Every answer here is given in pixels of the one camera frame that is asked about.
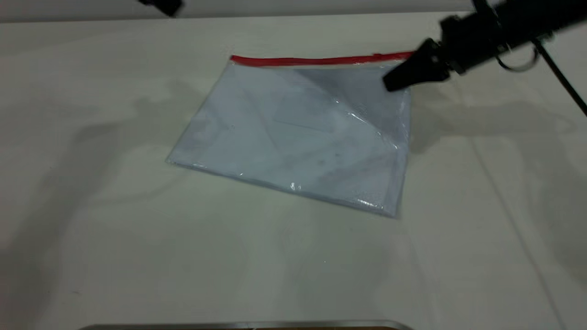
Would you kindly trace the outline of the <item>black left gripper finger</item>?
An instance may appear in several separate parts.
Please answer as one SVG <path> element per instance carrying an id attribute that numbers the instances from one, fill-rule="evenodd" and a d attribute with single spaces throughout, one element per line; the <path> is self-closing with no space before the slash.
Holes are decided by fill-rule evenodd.
<path id="1" fill-rule="evenodd" d="M 138 0 L 144 6 L 152 6 L 167 17 L 176 17 L 184 7 L 184 0 Z"/>

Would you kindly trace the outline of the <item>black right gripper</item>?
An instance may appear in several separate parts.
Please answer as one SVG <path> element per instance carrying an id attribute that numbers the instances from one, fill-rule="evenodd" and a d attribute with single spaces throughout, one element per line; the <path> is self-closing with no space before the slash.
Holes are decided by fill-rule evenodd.
<path id="1" fill-rule="evenodd" d="M 504 31 L 494 9 L 477 9 L 467 16 L 448 16 L 440 22 L 441 44 L 425 39 L 405 62 L 383 77 L 388 92 L 415 84 L 444 82 L 450 68 L 458 74 L 484 63 L 507 49 Z"/>

